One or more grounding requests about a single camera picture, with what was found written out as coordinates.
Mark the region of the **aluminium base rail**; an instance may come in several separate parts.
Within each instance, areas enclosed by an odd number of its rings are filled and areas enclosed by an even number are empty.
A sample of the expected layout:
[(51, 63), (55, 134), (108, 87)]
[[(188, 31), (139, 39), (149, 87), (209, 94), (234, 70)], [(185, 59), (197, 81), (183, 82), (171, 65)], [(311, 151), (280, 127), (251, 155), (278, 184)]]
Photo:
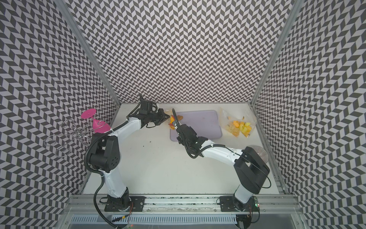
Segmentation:
[(107, 229), (107, 219), (126, 229), (249, 228), (306, 229), (308, 224), (293, 195), (259, 194), (245, 211), (237, 211), (232, 196), (131, 195), (132, 210), (96, 211), (105, 208), (103, 195), (73, 195), (56, 224), (58, 229)]

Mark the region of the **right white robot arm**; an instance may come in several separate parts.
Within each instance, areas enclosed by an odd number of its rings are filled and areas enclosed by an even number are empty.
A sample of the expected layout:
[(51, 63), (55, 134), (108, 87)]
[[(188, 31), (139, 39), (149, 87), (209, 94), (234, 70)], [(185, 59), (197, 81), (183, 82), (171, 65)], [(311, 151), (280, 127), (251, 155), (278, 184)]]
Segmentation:
[(188, 125), (174, 121), (178, 143), (183, 145), (190, 158), (207, 157), (232, 166), (240, 185), (233, 195), (233, 205), (238, 211), (252, 209), (253, 195), (259, 194), (270, 169), (252, 147), (233, 149), (198, 136)]

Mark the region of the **red metal tongs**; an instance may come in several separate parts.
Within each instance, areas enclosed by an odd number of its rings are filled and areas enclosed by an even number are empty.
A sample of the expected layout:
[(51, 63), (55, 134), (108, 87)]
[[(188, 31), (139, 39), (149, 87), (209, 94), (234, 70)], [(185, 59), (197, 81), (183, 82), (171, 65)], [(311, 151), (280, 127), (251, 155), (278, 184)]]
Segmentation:
[(175, 118), (173, 115), (170, 116), (170, 121), (169, 121), (169, 127), (172, 129), (172, 130), (175, 130)]

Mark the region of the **pink plastic wine glass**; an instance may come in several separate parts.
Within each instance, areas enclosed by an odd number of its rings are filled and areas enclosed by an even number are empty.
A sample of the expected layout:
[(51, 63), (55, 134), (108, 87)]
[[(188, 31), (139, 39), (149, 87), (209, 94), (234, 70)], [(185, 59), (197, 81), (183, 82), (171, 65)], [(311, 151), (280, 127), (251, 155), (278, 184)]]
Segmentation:
[(111, 131), (109, 124), (97, 117), (97, 110), (88, 109), (81, 114), (81, 119), (91, 120), (91, 127), (95, 133), (107, 133)]

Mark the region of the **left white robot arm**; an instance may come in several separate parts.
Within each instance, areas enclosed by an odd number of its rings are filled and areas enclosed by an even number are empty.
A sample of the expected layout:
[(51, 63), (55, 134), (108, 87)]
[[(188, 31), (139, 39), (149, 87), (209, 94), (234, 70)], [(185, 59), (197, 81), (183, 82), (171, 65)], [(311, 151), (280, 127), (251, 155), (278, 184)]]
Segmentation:
[(157, 103), (141, 99), (127, 115), (126, 121), (105, 133), (93, 135), (84, 158), (84, 164), (91, 173), (99, 174), (102, 186), (106, 186), (106, 211), (128, 211), (132, 209), (129, 190), (123, 183), (117, 168), (121, 162), (120, 143), (149, 123), (159, 126), (170, 116)]

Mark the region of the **duck print resealable bag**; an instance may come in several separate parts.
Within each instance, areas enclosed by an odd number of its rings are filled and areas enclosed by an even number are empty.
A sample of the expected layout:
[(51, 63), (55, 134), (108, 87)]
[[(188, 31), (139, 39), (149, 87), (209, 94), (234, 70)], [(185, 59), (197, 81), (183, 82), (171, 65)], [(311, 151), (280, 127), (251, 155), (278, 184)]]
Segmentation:
[(242, 120), (239, 122), (240, 132), (248, 138), (251, 135), (253, 128), (253, 125), (248, 122), (248, 119), (245, 116), (243, 116)]

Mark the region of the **lavender plastic tray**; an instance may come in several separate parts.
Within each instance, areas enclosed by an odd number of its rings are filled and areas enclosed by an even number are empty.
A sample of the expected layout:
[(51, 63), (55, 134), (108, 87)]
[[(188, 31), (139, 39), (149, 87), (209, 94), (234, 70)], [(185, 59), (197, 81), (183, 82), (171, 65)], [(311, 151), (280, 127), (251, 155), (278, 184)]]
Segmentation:
[(176, 114), (183, 117), (179, 121), (180, 124), (191, 127), (197, 133), (197, 136), (215, 140), (223, 135), (218, 114), (215, 110), (177, 112)]

